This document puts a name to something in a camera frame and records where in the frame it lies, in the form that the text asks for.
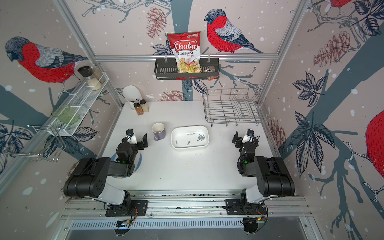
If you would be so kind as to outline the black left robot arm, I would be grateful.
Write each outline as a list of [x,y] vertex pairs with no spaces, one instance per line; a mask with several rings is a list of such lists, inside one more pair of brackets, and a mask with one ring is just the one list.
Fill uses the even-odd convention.
[[127,191],[107,183],[107,177],[130,177],[135,170],[139,150],[149,146],[148,136],[136,140],[134,130],[126,131],[126,137],[116,149],[117,159],[83,158],[79,161],[64,185],[64,194],[73,198],[89,198],[113,207],[131,211],[132,201]]

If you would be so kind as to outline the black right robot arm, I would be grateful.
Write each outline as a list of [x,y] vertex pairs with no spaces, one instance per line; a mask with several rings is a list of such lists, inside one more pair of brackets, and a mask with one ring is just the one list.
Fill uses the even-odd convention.
[[238,132],[232,143],[239,149],[238,173],[243,177],[256,178],[256,185],[244,189],[240,206],[256,206],[272,198],[292,197],[295,194],[294,181],[281,157],[266,158],[256,155],[260,136],[248,129],[244,137]]

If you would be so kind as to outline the white storage box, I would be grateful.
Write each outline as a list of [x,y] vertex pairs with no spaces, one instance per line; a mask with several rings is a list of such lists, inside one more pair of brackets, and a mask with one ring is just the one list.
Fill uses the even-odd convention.
[[[196,133],[194,135],[187,136],[188,133]],[[205,135],[205,141],[198,141],[199,134]],[[187,126],[175,128],[171,133],[171,145],[177,151],[203,149],[210,143],[210,137],[208,129],[205,126]]]

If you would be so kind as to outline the purple mug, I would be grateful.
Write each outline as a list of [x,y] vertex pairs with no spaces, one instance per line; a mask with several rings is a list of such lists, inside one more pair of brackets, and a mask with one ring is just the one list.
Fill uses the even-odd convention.
[[154,134],[154,140],[163,140],[166,136],[166,129],[163,123],[156,123],[152,126],[152,132]]

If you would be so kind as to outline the blue striped plate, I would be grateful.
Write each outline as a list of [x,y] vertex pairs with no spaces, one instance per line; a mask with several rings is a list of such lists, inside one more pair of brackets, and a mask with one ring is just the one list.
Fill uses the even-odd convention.
[[[118,155],[117,155],[117,153],[114,153],[111,157],[111,161],[116,162],[117,159],[118,159]],[[139,169],[139,167],[142,163],[142,160],[143,160],[142,154],[141,153],[137,154],[135,161],[134,161],[134,164],[135,164],[134,173]]]

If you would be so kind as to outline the orange spice bottle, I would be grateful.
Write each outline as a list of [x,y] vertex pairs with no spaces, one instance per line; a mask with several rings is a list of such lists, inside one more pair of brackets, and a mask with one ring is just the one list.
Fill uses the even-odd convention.
[[139,116],[141,116],[141,115],[144,114],[144,111],[143,111],[143,109],[142,109],[140,103],[134,103],[134,108],[135,108],[136,113],[137,113]]

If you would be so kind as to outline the metal dish rack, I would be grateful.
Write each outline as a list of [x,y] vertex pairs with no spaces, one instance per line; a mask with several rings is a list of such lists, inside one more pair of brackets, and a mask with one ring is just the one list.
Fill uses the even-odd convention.
[[257,103],[259,93],[251,88],[212,90],[203,97],[206,121],[211,126],[258,125],[261,122]]

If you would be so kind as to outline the yellow spice bottle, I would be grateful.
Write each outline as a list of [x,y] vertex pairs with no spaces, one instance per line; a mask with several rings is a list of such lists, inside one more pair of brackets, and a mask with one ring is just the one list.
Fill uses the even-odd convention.
[[140,100],[140,105],[141,105],[141,108],[143,110],[143,112],[148,112],[149,111],[149,108],[148,108],[148,105],[147,105],[147,101],[142,99]]

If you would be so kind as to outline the white utensil holder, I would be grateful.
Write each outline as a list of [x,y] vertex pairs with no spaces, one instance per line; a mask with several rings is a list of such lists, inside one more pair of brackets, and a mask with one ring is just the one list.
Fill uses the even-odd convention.
[[132,110],[135,110],[134,103],[143,99],[139,89],[132,85],[123,88],[123,97]]

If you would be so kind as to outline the green glass bowl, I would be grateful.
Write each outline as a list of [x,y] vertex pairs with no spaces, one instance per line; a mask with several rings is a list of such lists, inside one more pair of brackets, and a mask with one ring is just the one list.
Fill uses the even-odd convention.
[[73,125],[79,121],[79,115],[75,108],[69,105],[63,105],[53,110],[52,116],[66,125]]

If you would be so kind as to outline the black lid spice jar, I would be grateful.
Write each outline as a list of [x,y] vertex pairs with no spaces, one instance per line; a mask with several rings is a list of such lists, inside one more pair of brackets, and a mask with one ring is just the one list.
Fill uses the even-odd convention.
[[97,91],[102,88],[102,84],[100,83],[100,80],[97,79],[91,67],[89,66],[83,66],[78,69],[78,72],[82,77],[86,79],[88,87],[91,87],[93,91]]

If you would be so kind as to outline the red Chuba chips bag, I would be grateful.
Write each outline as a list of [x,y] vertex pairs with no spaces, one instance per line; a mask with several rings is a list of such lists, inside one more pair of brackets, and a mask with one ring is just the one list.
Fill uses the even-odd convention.
[[179,73],[201,73],[201,32],[168,34]]

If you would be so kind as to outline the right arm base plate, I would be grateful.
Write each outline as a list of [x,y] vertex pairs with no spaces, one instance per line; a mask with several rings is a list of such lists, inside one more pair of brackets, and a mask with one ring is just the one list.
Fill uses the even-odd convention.
[[225,206],[222,207],[226,210],[227,215],[261,215],[267,214],[265,204],[250,204],[241,199],[226,199]]

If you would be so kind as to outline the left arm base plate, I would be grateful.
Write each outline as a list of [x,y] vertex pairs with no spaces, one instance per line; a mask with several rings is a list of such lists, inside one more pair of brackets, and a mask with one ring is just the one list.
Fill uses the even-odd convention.
[[147,200],[131,200],[129,204],[107,205],[106,217],[144,217],[147,212],[149,201]]

